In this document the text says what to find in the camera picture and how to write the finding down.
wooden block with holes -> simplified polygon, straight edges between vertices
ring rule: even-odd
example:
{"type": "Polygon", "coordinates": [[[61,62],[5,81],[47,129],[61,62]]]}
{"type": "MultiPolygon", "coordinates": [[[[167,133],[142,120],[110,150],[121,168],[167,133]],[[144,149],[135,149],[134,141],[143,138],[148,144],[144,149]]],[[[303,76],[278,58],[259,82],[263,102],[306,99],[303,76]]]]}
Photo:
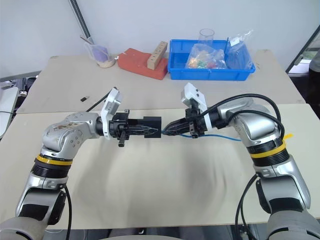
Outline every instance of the wooden block with holes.
{"type": "Polygon", "coordinates": [[[165,41],[161,41],[156,49],[153,51],[151,56],[149,57],[147,63],[147,68],[155,70],[160,59],[163,57],[164,53],[167,50],[168,43],[165,41]]]}

yellow ring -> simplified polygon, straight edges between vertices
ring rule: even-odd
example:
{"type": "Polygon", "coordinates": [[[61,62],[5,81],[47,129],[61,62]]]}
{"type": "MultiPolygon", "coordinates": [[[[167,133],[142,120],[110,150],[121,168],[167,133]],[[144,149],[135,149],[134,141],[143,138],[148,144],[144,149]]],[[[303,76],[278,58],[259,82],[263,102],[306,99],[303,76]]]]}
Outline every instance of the yellow ring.
{"type": "Polygon", "coordinates": [[[70,166],[72,164],[72,161],[57,161],[57,160],[44,158],[40,155],[36,156],[36,159],[45,164],[52,164],[52,165],[70,166]]]}
{"type": "Polygon", "coordinates": [[[271,155],[280,153],[280,152],[281,152],[283,149],[285,149],[285,148],[286,148],[286,144],[285,144],[285,142],[283,142],[281,146],[278,146],[278,147],[275,148],[275,149],[272,149],[272,150],[270,150],[270,151],[261,152],[261,153],[253,153],[253,154],[250,154],[250,156],[251,156],[253,159],[265,158],[265,157],[269,157],[269,156],[271,156],[271,155]]]}

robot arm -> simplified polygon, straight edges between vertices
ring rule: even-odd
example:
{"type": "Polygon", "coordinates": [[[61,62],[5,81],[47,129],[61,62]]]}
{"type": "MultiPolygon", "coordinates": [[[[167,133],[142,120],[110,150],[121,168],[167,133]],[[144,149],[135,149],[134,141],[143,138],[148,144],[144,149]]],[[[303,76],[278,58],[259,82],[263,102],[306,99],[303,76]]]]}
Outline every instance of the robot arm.
{"type": "Polygon", "coordinates": [[[252,98],[245,97],[215,105],[203,116],[203,109],[207,106],[198,107],[205,104],[203,99],[199,99],[203,98],[203,94],[188,83],[182,95],[182,102],[189,107],[185,118],[171,122],[162,133],[174,136],[190,132],[195,139],[211,127],[234,127],[259,176],[256,189],[260,205],[271,214],[268,221],[269,239],[320,239],[320,225],[307,212],[311,205],[308,187],[294,158],[286,150],[281,138],[284,132],[281,133],[280,126],[274,120],[253,113],[270,114],[269,110],[255,104],[252,98]],[[209,117],[211,125],[207,124],[205,117],[209,117]]]}
{"type": "Polygon", "coordinates": [[[56,224],[64,209],[68,172],[79,148],[87,139],[117,138],[124,147],[130,135],[161,137],[161,117],[129,119],[129,110],[116,113],[122,96],[113,88],[101,111],[70,114],[49,126],[42,136],[43,146],[35,158],[15,215],[0,224],[2,239],[41,240],[48,225],[56,224]]]}

blue plastic bin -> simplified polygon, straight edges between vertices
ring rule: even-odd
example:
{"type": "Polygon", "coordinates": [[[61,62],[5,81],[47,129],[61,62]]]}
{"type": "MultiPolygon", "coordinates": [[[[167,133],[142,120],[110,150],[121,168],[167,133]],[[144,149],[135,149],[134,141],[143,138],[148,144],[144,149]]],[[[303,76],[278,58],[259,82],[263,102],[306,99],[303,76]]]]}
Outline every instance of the blue plastic bin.
{"type": "MultiPolygon", "coordinates": [[[[173,80],[228,80],[244,81],[256,68],[252,64],[251,69],[208,69],[185,68],[189,53],[198,40],[172,39],[170,41],[170,54],[168,72],[173,80]]],[[[214,40],[213,48],[225,50],[226,40],[214,40]]]]}

plastic bag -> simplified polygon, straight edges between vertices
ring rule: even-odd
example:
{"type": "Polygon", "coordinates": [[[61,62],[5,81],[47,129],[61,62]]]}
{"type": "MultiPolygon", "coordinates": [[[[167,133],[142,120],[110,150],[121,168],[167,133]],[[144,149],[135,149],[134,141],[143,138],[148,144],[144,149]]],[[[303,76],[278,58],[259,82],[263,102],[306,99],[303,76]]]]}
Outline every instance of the plastic bag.
{"type": "Polygon", "coordinates": [[[196,43],[193,45],[185,68],[187,69],[226,69],[225,53],[208,45],[196,43]]]}
{"type": "Polygon", "coordinates": [[[244,34],[238,34],[228,39],[225,49],[225,63],[229,69],[251,69],[253,61],[246,43],[252,33],[253,30],[250,30],[244,34]]]}

